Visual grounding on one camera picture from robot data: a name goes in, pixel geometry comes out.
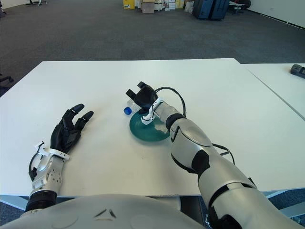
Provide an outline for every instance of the white wall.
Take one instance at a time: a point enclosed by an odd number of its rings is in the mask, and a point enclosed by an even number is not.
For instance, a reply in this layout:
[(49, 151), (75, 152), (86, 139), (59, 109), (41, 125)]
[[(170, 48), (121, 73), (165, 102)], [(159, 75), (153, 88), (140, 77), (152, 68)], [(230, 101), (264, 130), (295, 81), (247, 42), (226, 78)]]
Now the white wall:
[(305, 0), (251, 0), (252, 11), (305, 27)]
[(1, 3), (3, 5), (3, 9), (12, 7), (12, 6), (18, 6), (25, 3), (30, 2), (29, 0), (1, 0)]

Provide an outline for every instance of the table leg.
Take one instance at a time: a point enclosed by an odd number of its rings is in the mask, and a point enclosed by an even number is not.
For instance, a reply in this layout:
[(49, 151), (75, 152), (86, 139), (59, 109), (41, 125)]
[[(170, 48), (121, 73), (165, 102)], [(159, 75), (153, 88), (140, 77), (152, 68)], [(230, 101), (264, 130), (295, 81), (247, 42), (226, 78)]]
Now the table leg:
[(303, 215), (305, 214), (305, 202), (283, 208), (280, 211), (289, 218)]
[(25, 210), (28, 201), (19, 196), (8, 196), (8, 195), (0, 195), (0, 202), (10, 205), (12, 207), (18, 208), (20, 210)]

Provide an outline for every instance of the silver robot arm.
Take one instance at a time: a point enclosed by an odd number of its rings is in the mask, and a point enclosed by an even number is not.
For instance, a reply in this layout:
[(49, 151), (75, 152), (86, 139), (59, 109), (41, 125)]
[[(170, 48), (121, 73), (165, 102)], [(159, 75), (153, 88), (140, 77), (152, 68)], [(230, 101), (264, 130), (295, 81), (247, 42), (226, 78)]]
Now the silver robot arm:
[(222, 157), (194, 122), (165, 102), (154, 113), (170, 131), (173, 160), (198, 174), (213, 229), (303, 228), (277, 210), (252, 181)]
[[(37, 153), (33, 156), (29, 165), (33, 191), (30, 194), (25, 215), (56, 204), (57, 194), (62, 184), (61, 171), (63, 164), (65, 160), (70, 158), (69, 151), (79, 141), (82, 129), (93, 116), (93, 111), (89, 111), (79, 118), (74, 125), (72, 119), (83, 108), (84, 105), (79, 104), (65, 112), (51, 135), (50, 148), (41, 148), (43, 142), (38, 146)], [(35, 157), (40, 157), (37, 168), (32, 165)]]

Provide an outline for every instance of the black suitcase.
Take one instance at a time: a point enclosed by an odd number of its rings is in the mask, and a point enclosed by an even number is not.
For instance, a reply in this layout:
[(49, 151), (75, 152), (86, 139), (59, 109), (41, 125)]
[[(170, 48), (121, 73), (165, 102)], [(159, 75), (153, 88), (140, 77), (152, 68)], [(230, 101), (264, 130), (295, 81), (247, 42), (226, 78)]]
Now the black suitcase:
[(214, 0), (209, 19), (221, 20), (224, 19), (225, 13), (228, 10), (230, 0)]
[(208, 19), (214, 0), (195, 0), (193, 15), (199, 19)]

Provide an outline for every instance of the yellow box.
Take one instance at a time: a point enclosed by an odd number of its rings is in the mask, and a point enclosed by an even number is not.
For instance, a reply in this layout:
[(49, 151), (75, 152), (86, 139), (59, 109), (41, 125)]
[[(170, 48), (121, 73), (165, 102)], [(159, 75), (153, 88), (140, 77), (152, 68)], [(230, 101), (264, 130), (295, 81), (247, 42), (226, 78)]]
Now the yellow box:
[(134, 0), (123, 0), (124, 9), (134, 9)]
[(176, 0), (176, 9), (182, 9), (184, 6), (184, 0)]

